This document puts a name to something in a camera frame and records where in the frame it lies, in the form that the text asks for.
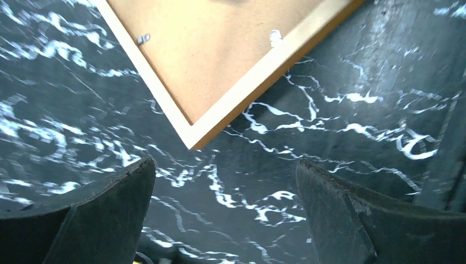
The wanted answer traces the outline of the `brown cardboard backing board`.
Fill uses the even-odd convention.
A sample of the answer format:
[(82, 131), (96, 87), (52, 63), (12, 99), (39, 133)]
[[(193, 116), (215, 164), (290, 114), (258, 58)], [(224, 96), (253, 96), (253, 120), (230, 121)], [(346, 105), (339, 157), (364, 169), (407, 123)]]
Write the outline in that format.
[(318, 1), (110, 1), (190, 124), (196, 122)]

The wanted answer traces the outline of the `wooden picture frame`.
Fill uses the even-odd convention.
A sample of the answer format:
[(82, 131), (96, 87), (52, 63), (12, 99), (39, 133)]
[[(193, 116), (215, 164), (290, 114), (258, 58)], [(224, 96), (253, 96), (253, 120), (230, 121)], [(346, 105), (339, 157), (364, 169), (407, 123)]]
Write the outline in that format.
[(133, 37), (122, 24), (110, 1), (95, 1), (95, 6), (130, 58), (182, 142), (190, 150), (209, 143), (251, 102), (275, 83), (288, 69), (342, 23), (362, 4), (354, 0), (318, 1), (318, 5), (287, 35), (270, 33), (271, 49), (241, 77), (196, 122), (190, 124), (171, 97), (155, 70), (140, 51), (150, 35)]

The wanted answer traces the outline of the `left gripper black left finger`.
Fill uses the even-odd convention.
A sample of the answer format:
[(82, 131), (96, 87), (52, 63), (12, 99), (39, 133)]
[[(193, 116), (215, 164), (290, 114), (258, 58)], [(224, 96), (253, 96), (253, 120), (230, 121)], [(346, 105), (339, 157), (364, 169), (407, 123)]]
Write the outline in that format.
[(143, 158), (83, 187), (1, 212), (1, 263), (132, 263), (156, 165)]

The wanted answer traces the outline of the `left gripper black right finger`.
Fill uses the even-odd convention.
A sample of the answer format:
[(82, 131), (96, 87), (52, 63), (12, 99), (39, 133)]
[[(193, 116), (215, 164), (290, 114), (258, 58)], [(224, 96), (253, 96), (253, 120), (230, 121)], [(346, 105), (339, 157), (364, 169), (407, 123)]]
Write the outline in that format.
[(296, 184), (320, 263), (465, 263), (465, 214), (391, 198), (302, 159)]

